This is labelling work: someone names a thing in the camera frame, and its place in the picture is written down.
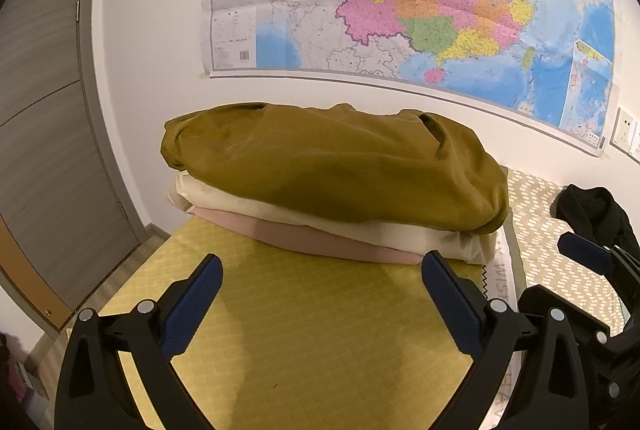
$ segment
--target yellow mat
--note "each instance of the yellow mat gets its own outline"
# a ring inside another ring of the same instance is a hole
[[[465,376],[419,266],[290,253],[193,218],[100,314],[128,312],[188,277],[207,253],[223,285],[172,363],[216,430],[428,428]],[[481,283],[482,267],[450,262]],[[146,424],[162,429],[130,354]]]

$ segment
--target beige patterned fabric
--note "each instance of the beige patterned fabric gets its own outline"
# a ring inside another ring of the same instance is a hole
[[[611,334],[624,327],[618,295],[609,282],[558,252],[558,238],[571,228],[554,219],[549,208],[562,187],[510,170],[509,201],[527,286],[542,284],[609,325]]]
[[[216,430],[428,428],[471,364],[420,266],[309,257],[197,217],[100,314],[158,299],[207,253],[222,259],[223,285],[172,364]],[[481,285],[481,266],[449,264]],[[162,429],[131,355],[121,358],[146,424]]]

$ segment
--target wooden floor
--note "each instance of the wooden floor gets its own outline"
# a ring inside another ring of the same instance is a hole
[[[165,239],[160,235],[153,235],[146,243],[141,245],[136,251],[131,253],[127,260],[111,273],[107,280],[95,291],[93,295],[82,305],[81,309],[91,307],[99,312],[110,299],[117,293],[127,280],[144,262],[164,243]],[[56,388],[58,377],[62,367],[62,359],[65,355],[66,344],[68,343],[67,329],[73,327],[76,319],[73,318],[67,327],[60,333],[58,339],[38,367],[38,375],[49,395],[49,406],[46,412],[46,421],[43,428],[53,429],[53,415],[56,402]]]

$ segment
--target pink garment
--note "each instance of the pink garment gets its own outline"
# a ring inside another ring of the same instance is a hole
[[[287,251],[370,263],[419,264],[422,255],[347,239],[309,226],[265,221],[233,212],[194,207],[193,213],[218,226]]]

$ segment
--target white garment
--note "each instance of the white garment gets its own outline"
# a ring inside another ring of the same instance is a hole
[[[192,206],[224,210],[275,223],[310,226],[355,241],[409,253],[423,255],[428,251],[438,250],[446,259],[457,259],[471,264],[486,264],[495,254],[496,232],[474,235],[469,232],[446,232],[385,221],[331,221],[229,194],[195,179],[187,171],[182,171],[175,177],[169,201],[183,212],[188,212]]]

